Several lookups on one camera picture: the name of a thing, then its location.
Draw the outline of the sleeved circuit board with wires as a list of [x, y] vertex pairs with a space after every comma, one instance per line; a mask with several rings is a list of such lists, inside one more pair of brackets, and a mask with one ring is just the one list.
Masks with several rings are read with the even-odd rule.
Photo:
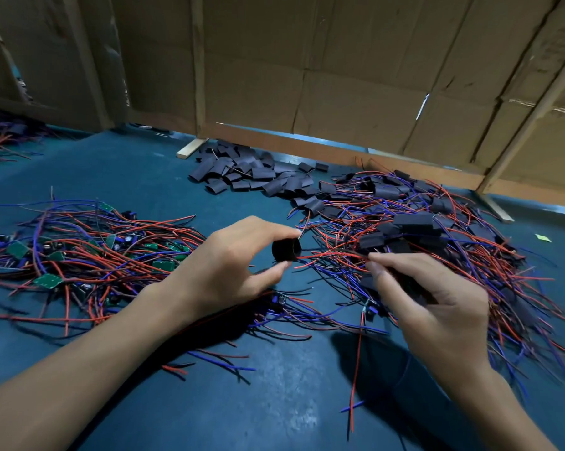
[[[406, 273], [400, 272], [392, 266], [385, 267], [385, 270], [389, 273], [390, 276], [395, 280], [395, 282], [399, 285], [400, 289], [412, 299], [415, 303], [419, 304], [422, 307], [426, 307], [432, 304], [438, 304], [437, 300], [434, 296], [426, 291], [420, 283], [417, 282], [413, 277], [407, 275]], [[375, 302], [376, 300], [380, 300], [380, 295], [378, 293], [378, 287], [376, 280], [372, 276], [365, 277], [364, 280], [368, 280], [368, 287], [366, 289], [368, 292], [367, 301], [365, 302], [362, 312], [361, 312], [361, 320], [360, 324], [357, 328], [353, 330], [357, 333], [357, 346], [356, 346], [356, 359], [353, 369], [352, 375], [352, 390], [349, 398], [348, 407], [343, 409], [342, 411], [348, 412], [348, 432], [354, 432], [354, 410], [355, 408], [364, 404], [363, 401], [355, 402], [355, 395], [356, 395], [356, 387], [357, 387], [357, 380], [359, 376], [359, 368], [361, 363], [361, 347], [362, 347], [362, 339], [369, 337], [368, 330], [366, 329], [365, 323], [367, 321], [367, 317], [372, 318], [375, 314], [379, 313], [382, 316], [387, 316], [391, 320], [395, 318], [392, 316], [392, 313], [389, 311], [387, 306], [383, 305], [381, 302]]]

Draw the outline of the brown cardboard partition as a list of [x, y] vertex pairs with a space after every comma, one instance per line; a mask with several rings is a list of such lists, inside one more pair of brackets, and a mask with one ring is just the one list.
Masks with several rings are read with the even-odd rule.
[[[565, 0], [203, 0], [207, 137], [475, 189], [565, 63]], [[0, 0], [0, 108], [196, 135], [190, 0]], [[565, 89], [491, 194], [565, 205]]]

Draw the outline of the person's left hand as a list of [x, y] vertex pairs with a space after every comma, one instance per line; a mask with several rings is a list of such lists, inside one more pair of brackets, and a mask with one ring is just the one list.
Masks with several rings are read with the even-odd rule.
[[249, 216], [212, 233], [201, 246], [158, 285], [168, 309], [191, 321], [256, 297], [233, 297], [231, 275], [247, 267], [264, 248], [281, 239], [299, 237], [294, 227]]

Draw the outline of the person's right hand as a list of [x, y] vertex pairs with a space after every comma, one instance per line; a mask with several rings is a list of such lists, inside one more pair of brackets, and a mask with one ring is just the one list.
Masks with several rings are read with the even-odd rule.
[[370, 262], [397, 262], [438, 304], [422, 307], [407, 296], [407, 318], [399, 325], [408, 348], [440, 384], [452, 369], [489, 362], [489, 299], [479, 285], [425, 254], [371, 253]]

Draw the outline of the pile of black heat-shrink sleeves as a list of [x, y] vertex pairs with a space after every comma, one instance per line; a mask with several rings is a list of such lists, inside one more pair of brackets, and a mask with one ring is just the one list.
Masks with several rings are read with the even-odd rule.
[[315, 172], [327, 172], [324, 163], [296, 165], [275, 160], [267, 151], [217, 139], [198, 148], [197, 165], [188, 175], [189, 181], [203, 183], [212, 195], [227, 190], [261, 192], [266, 197], [290, 201], [293, 209], [311, 217], [336, 219], [341, 210], [327, 204], [335, 194], [332, 182], [316, 182]]

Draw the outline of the upright wooden frame strip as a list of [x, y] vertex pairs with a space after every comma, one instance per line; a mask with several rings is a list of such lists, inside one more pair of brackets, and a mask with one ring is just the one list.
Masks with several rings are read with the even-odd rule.
[[203, 0], [190, 0], [196, 136], [206, 139], [205, 29]]

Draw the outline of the person's left forearm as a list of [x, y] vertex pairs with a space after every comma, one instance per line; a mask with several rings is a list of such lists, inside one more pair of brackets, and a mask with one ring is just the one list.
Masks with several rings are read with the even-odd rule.
[[189, 324], [187, 282], [147, 287], [114, 318], [0, 385], [0, 451], [67, 451], [109, 399]]

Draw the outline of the heap of black-sleeved wired modules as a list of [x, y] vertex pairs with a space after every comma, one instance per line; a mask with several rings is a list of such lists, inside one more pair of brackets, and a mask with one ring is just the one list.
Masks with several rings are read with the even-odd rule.
[[297, 260], [344, 297], [335, 311], [360, 307], [363, 324], [381, 316], [397, 325], [367, 272], [367, 256], [422, 253], [483, 288], [490, 304], [490, 362], [506, 369], [521, 394], [524, 361], [565, 383], [565, 346], [557, 337], [565, 309], [549, 295], [554, 278], [527, 255], [539, 262], [547, 258], [515, 247], [474, 200], [441, 184], [397, 170], [316, 181], [316, 173], [327, 170], [302, 163], [279, 178], [280, 194], [292, 203], [289, 216], [304, 214], [301, 229], [315, 243], [296, 251]]

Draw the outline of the slanted wooden frame strip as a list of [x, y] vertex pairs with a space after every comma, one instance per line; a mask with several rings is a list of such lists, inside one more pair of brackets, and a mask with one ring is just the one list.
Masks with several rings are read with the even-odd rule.
[[500, 181], [502, 174], [510, 163], [515, 159], [520, 150], [525, 146], [528, 139], [535, 131], [538, 122], [552, 111], [554, 103], [565, 89], [565, 63], [557, 73], [556, 77], [544, 91], [541, 98], [534, 104], [531, 111], [523, 119], [519, 128], [515, 131], [501, 155], [493, 166], [484, 175], [481, 183], [475, 190], [476, 197], [491, 211], [493, 216], [500, 222], [511, 224], [514, 219], [491, 197], [491, 189], [496, 182]]

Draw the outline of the small wooden block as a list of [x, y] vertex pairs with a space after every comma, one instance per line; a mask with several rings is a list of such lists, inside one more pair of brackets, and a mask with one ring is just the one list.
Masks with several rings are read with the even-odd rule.
[[210, 139], [208, 137], [196, 137], [180, 149], [176, 153], [176, 157], [183, 160], [188, 159], [209, 140]]

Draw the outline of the black heat-shrink tube piece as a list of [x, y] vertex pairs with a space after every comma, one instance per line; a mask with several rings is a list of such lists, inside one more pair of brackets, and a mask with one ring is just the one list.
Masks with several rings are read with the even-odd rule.
[[302, 247], [298, 237], [281, 239], [271, 244], [271, 253], [276, 263], [295, 262], [301, 256]]

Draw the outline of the person's right forearm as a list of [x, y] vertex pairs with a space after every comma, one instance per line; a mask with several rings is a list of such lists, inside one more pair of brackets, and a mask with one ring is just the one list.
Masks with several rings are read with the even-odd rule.
[[452, 369], [440, 385], [489, 451], [558, 451], [488, 361]]

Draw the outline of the heap of green wired boards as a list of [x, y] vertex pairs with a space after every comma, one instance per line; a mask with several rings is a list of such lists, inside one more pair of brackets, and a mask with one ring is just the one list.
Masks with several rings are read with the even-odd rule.
[[1, 203], [24, 213], [0, 233], [0, 288], [7, 297], [41, 303], [38, 311], [0, 303], [0, 321], [20, 329], [54, 326], [68, 340], [122, 311], [145, 287], [166, 279], [206, 237], [195, 215], [139, 219], [99, 200], [56, 199]]

